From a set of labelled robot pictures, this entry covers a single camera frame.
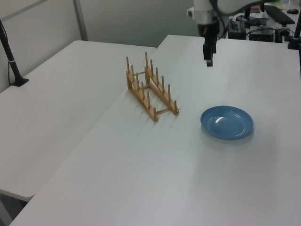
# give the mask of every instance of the black stand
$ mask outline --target black stand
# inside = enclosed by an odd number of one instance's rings
[[[295,34],[293,36],[289,36],[289,43],[287,45],[288,49],[297,49],[300,50],[300,32],[301,32],[301,13],[299,14]]]
[[[13,53],[10,50],[10,47],[9,47],[9,44],[8,44],[8,39],[7,39],[7,36],[5,34],[4,27],[3,27],[3,24],[1,22],[1,20],[0,20],[0,40],[1,40],[1,43],[3,45],[4,51],[6,53],[6,56],[8,57],[8,62],[11,66],[11,69],[13,70],[14,75],[15,75],[15,82],[12,83],[12,85],[20,87],[23,84],[25,84],[26,82],[28,82],[29,80],[23,78],[20,75],[20,72],[19,72],[19,69],[18,69],[17,64],[15,62]]]

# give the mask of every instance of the computer mouse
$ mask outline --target computer mouse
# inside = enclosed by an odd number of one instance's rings
[[[299,13],[299,10],[297,10],[296,8],[293,8],[293,9],[289,9],[287,11],[287,13],[290,13],[290,14],[298,14]]]

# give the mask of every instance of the white table surface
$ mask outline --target white table surface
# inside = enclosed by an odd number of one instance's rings
[[[0,94],[0,193],[31,199],[155,48],[75,41]]]
[[[169,35],[151,57],[178,116],[154,123],[124,89],[12,226],[299,226],[299,52],[220,40],[206,67],[203,41]],[[253,134],[208,135],[217,105],[247,111]]]

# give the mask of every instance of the black box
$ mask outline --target black box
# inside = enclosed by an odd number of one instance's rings
[[[229,22],[228,25],[228,39],[246,40],[246,26],[244,22],[235,22],[237,29],[234,29]]]
[[[252,26],[250,27],[249,40],[273,42],[275,31],[271,27]]]

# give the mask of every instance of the gray wall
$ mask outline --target gray wall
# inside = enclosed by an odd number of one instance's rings
[[[47,0],[3,25],[22,76],[74,40],[80,40],[72,0]],[[8,59],[0,45],[0,92],[8,87],[7,72]]]
[[[158,47],[168,34],[198,36],[193,0],[80,0],[89,41]]]

